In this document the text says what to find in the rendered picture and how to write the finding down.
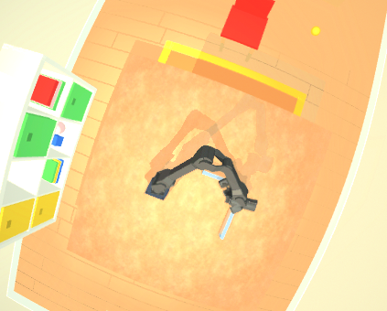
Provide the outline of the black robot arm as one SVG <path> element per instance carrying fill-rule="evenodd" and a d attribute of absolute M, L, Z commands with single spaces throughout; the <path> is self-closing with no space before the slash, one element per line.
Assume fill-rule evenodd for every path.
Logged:
<path fill-rule="evenodd" d="M 213 165 L 214 156 L 221 162 L 221 166 Z M 240 181 L 231 158 L 223 154 L 219 149 L 209 145 L 203 145 L 190 159 L 172 168 L 156 172 L 156 177 L 151 185 L 151 193 L 164 196 L 166 189 L 175 186 L 176 180 L 186 174 L 199 169 L 210 172 L 222 172 L 231 186 L 231 194 L 226 195 L 225 203 L 233 207 L 241 206 L 241 209 L 255 211 L 258 200 L 247 198 L 249 193 L 247 185 Z"/>

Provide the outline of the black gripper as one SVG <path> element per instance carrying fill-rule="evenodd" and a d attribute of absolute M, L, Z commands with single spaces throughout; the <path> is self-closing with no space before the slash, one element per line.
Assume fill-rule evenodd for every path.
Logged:
<path fill-rule="evenodd" d="M 229 182 L 229 181 L 228 181 L 227 178 L 224 178 L 223 180 L 220 180 L 220 181 L 219 181 L 220 188 L 221 188 L 221 189 L 224 189 L 224 188 L 225 188 L 225 189 L 223 190 L 223 196 L 225 196 L 225 198 L 226 198 L 226 195 L 230 195 L 230 194 L 231 194 L 231 186 L 229 185 L 228 182 Z M 235 213 L 237 213 L 237 212 L 239 212 L 239 211 L 242 211 L 241 206 L 238 206 L 238 207 L 230 207 L 230 209 L 231 209 L 231 213 L 232 213 L 232 214 L 235 214 Z"/>

